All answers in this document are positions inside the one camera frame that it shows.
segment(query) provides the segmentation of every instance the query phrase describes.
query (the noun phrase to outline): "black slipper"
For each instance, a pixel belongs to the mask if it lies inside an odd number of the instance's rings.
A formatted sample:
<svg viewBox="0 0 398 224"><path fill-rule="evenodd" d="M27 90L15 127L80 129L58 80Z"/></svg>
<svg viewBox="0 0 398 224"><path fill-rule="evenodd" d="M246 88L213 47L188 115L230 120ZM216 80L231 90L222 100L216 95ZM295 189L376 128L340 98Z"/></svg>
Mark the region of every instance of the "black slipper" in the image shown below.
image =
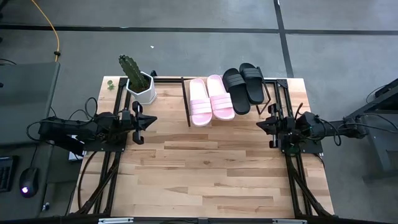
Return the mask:
<svg viewBox="0 0 398 224"><path fill-rule="evenodd" d="M262 91L264 77L261 75L260 71L250 63L243 63L239 67L239 72L246 82L250 103L259 105L264 102L264 92Z"/></svg>
<svg viewBox="0 0 398 224"><path fill-rule="evenodd" d="M225 90L231 95L235 113L247 114L250 111L250 102L246 94L246 83L238 69L230 68L223 75Z"/></svg>

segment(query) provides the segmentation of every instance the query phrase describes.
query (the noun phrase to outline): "potted cactus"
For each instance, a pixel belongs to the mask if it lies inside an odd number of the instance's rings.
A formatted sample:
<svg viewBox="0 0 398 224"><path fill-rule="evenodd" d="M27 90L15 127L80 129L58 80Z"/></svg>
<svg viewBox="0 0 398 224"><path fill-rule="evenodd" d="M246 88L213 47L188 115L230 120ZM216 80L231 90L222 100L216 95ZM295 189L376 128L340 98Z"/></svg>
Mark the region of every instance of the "potted cactus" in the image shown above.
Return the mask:
<svg viewBox="0 0 398 224"><path fill-rule="evenodd" d="M126 89L142 105L151 104L156 98L154 79L139 70L137 63L129 56L119 57L120 66L129 78Z"/></svg>

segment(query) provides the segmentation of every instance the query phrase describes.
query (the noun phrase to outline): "yellow cable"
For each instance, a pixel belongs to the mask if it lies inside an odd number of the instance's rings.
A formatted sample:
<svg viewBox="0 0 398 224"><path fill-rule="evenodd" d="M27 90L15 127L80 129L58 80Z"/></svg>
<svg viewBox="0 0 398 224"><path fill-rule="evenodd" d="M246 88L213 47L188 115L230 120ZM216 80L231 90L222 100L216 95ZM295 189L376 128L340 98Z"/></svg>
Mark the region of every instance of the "yellow cable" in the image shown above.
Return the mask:
<svg viewBox="0 0 398 224"><path fill-rule="evenodd" d="M36 2L34 0L31 0L33 2L33 4L35 4L35 6L37 7L37 9L43 14L43 16L45 17L45 19L47 20L47 22L49 22L52 30L54 31L55 37L57 38L57 52L60 51L60 39L58 38L58 34L57 31L55 30L54 26L52 25L50 19L48 19L48 17L44 14L44 12L42 11L42 9L39 7L38 4L36 4ZM58 55L55 55L55 61L58 61Z"/></svg>

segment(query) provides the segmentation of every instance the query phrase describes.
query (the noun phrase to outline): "wooden tabletop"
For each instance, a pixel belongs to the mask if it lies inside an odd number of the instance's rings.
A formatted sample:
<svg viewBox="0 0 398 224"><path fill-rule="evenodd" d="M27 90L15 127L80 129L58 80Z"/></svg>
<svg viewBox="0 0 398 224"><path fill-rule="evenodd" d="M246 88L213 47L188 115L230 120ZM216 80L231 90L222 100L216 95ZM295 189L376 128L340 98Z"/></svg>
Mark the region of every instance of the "wooden tabletop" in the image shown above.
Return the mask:
<svg viewBox="0 0 398 224"><path fill-rule="evenodd" d="M117 86L119 77L104 77L99 113L113 111L117 89L108 90L109 80ZM304 80L287 80L294 113L301 102L301 112L310 111ZM269 116L266 110L259 116L252 107L250 113L233 121L213 118L207 127L189 128L181 83L156 83L155 88L157 99L144 106L144 114L158 120L142 132L143 145L134 144L129 134L119 165L112 216L294 217L285 157L278 149L269 148L271 136L255 125ZM88 165L81 188L83 202L98 185L103 156L97 153ZM314 155L303 154L303 164L308 188L333 213L322 163ZM71 212L77 210L76 195ZM300 190L298 195L304 211Z"/></svg>

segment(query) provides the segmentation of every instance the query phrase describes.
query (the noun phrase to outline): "slipper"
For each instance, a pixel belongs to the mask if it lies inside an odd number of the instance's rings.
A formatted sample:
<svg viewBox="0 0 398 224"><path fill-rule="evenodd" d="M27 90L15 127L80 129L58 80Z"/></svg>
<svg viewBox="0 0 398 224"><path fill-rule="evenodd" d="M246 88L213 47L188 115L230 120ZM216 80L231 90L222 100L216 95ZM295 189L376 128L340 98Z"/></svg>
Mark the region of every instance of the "slipper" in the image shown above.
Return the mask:
<svg viewBox="0 0 398 224"><path fill-rule="evenodd" d="M247 114L250 111L250 102L246 93L246 83L236 68L228 69L223 75L225 90L231 95L235 113Z"/></svg>
<svg viewBox="0 0 398 224"><path fill-rule="evenodd" d="M264 102L264 92L262 91L264 77L261 75L260 71L250 63L243 63L239 67L239 72L246 82L250 103L259 105Z"/></svg>
<svg viewBox="0 0 398 224"><path fill-rule="evenodd" d="M211 121L213 114L211 113L211 104L205 82L200 78L191 80L189 82L189 92L192 123L198 127L207 125Z"/></svg>
<svg viewBox="0 0 398 224"><path fill-rule="evenodd" d="M223 121L234 119L235 112L231 95L225 91L223 81L219 75L210 75L207 78L207 90L210 96L211 108L216 118Z"/></svg>

